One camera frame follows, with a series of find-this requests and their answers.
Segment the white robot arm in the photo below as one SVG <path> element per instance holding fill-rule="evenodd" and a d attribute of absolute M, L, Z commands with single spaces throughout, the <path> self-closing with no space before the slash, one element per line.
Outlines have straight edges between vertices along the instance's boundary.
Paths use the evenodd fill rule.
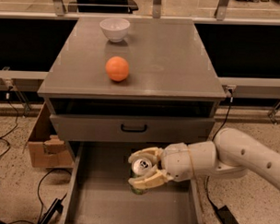
<path fill-rule="evenodd" d="M 131 154 L 128 183 L 148 190 L 197 176 L 237 178 L 253 171 L 280 191 L 280 154 L 238 129 L 224 128 L 212 141 L 150 147 Z"/>

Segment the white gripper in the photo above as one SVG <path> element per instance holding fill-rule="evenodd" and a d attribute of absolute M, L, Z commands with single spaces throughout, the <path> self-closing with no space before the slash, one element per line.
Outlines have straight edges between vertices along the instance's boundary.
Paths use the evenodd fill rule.
<path fill-rule="evenodd" d="M 141 177 L 132 177 L 128 183 L 138 190 L 158 187 L 169 181 L 182 182 L 193 177 L 192 163 L 188 146 L 184 143 L 168 145 L 164 149 L 149 147 L 137 150 L 128 158 L 132 163 L 135 159 L 148 159 L 152 164 L 161 161 L 162 170 L 155 165 Z"/>

